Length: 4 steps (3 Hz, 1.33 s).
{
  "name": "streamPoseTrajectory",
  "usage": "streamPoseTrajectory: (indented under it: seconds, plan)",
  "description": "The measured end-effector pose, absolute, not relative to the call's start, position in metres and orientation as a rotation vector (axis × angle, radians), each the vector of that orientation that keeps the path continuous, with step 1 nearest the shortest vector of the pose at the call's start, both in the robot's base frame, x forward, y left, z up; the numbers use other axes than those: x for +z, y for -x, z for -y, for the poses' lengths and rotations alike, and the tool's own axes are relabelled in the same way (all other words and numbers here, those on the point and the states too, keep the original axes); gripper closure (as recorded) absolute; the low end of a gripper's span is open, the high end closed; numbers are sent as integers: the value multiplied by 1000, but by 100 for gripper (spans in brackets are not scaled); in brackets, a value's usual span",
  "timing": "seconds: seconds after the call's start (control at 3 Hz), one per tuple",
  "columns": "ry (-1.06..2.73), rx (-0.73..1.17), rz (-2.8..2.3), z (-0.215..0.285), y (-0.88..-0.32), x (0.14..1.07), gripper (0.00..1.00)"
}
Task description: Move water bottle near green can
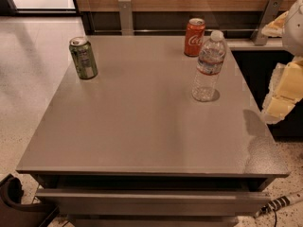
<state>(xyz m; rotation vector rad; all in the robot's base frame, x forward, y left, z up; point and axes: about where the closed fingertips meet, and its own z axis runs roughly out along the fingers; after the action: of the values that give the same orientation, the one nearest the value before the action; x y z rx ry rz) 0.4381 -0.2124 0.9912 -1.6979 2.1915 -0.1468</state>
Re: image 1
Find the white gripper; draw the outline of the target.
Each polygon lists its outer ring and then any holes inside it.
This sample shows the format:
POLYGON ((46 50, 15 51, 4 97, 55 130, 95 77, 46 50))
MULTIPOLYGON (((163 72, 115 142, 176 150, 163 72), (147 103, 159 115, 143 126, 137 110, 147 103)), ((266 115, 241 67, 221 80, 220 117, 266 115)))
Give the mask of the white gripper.
MULTIPOLYGON (((261 33, 268 37, 282 37, 286 51, 303 56, 303 0, 296 0, 289 11, 267 24, 261 33)), ((268 89, 262 104, 262 117, 267 124, 277 124, 303 98, 303 58, 294 57, 287 64, 278 63, 268 89)))

